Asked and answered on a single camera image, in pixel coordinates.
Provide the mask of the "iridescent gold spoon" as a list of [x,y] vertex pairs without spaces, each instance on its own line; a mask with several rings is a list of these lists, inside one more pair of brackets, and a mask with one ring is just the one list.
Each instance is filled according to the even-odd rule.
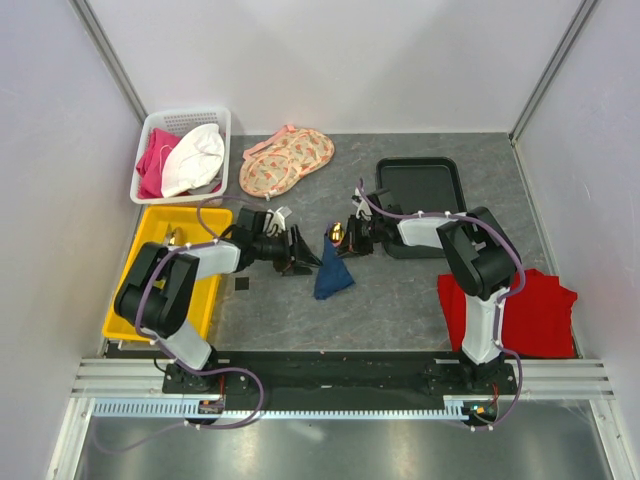
[[326,236],[334,247],[338,247],[345,236],[345,230],[341,222],[334,222],[329,225]]

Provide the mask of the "blue paper napkin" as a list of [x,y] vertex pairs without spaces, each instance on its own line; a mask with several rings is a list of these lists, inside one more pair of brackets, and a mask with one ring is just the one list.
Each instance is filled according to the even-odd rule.
[[313,291],[316,300],[326,300],[355,284],[344,260],[338,256],[337,248],[327,235],[324,236],[323,246],[322,265],[318,269]]

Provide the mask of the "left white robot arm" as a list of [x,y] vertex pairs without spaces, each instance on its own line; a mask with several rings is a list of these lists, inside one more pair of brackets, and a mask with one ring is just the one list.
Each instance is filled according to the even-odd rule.
[[220,371],[216,350],[188,321],[196,282],[238,273],[256,261],[270,262],[283,276],[309,275],[322,265],[296,224],[274,228],[275,220],[274,211],[243,207],[237,221],[209,242],[146,242],[116,293],[115,314],[166,350],[198,393],[215,389]]

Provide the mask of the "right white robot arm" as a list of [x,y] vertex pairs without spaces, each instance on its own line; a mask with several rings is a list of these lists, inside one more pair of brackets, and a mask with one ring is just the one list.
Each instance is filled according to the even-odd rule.
[[329,238],[340,256],[365,256],[376,243],[439,249],[465,299],[465,331],[461,350],[468,362],[458,368],[458,381],[467,392],[483,392],[494,381],[496,366],[506,354],[502,343],[507,298],[519,292],[511,285],[524,270],[519,254],[495,217],[485,207],[461,213],[405,214],[391,192],[370,194],[355,189],[356,212],[342,234]]

